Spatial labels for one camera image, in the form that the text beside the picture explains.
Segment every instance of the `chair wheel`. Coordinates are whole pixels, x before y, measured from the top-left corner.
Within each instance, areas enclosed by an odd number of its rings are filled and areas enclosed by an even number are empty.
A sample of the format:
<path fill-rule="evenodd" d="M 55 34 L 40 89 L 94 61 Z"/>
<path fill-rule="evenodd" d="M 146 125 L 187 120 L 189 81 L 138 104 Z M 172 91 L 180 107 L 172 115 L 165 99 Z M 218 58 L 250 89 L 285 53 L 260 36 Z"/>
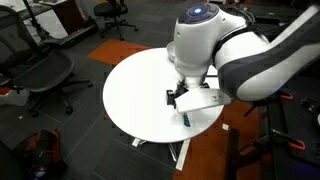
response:
<path fill-rule="evenodd" d="M 39 112 L 38 111 L 31 111 L 30 115 L 31 115 L 31 117 L 38 117 L 39 116 Z"/>
<path fill-rule="evenodd" d="M 72 107 L 67 107 L 66 113 L 67 114 L 72 114 L 72 112 L 73 112 Z"/>

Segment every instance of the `chair armrest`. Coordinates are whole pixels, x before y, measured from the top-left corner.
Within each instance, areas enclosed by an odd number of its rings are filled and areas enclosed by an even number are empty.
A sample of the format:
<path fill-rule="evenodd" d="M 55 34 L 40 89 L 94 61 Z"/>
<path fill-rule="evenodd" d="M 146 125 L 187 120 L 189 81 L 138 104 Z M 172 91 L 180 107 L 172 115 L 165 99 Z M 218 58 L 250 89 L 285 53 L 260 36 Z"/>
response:
<path fill-rule="evenodd" d="M 11 78 L 5 77 L 5 76 L 0 76 L 0 87 L 5 87 L 8 84 L 10 84 L 12 81 Z"/>

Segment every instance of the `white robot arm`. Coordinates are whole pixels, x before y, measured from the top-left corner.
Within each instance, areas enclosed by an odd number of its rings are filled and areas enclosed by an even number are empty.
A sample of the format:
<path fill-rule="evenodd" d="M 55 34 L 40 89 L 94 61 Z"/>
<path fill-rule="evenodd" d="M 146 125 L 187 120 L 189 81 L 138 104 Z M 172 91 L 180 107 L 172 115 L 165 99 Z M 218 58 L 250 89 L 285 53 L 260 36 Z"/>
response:
<path fill-rule="evenodd" d="M 178 18 L 174 32 L 178 88 L 171 94 L 179 112 L 227 104 L 230 98 L 262 100 L 320 58 L 319 6 L 308 8 L 272 42 L 244 32 L 247 25 L 244 18 L 210 3 L 194 5 Z M 244 33 L 233 36 L 237 31 Z M 224 38 L 228 40 L 212 56 Z M 202 88 L 211 64 L 218 71 L 220 90 Z"/>

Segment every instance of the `white tabletop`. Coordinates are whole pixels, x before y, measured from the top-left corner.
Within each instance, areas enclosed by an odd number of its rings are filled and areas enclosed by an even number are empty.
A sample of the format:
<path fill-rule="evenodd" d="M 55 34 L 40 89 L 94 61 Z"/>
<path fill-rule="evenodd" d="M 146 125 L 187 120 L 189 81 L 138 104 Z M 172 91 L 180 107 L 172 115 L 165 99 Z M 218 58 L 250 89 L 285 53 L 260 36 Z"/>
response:
<path fill-rule="evenodd" d="M 216 73 L 214 68 L 209 72 Z M 166 48 L 145 50 L 123 60 L 103 89 L 110 119 L 129 135 L 156 143 L 183 141 L 208 129 L 223 106 L 189 112 L 191 127 L 186 127 L 182 114 L 166 104 L 166 90 L 176 90 L 175 73 Z M 210 88 L 219 87 L 217 78 L 206 82 Z"/>

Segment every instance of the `gray carpet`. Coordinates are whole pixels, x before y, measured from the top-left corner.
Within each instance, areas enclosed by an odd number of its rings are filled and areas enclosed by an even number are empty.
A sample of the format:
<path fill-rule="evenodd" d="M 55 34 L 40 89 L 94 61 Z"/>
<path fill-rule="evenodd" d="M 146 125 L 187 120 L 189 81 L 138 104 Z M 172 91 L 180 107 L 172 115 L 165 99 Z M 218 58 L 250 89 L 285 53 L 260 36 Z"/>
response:
<path fill-rule="evenodd" d="M 125 41 L 136 44 L 165 47 L 173 40 L 176 17 L 196 0 L 130 0 L 130 24 L 139 27 L 121 28 Z M 81 6 L 92 14 L 96 1 L 84 0 Z M 103 27 L 102 19 L 97 20 Z M 63 179 L 172 179 L 175 163 L 166 144 L 147 143 L 132 147 L 133 138 L 104 120 L 102 88 L 111 65 L 89 60 L 86 56 L 108 38 L 119 38 L 116 29 L 101 39 L 96 33 L 75 46 L 62 51 L 75 61 L 74 79 L 89 78 L 93 88 L 76 85 L 66 88 L 67 99 L 73 106 L 71 115 L 65 113 L 63 102 L 53 94 L 39 109 L 40 115 L 32 118 L 26 106 L 0 106 L 0 140 L 13 148 L 28 135 L 41 129 L 59 129 L 62 136 L 62 155 L 68 170 Z"/>

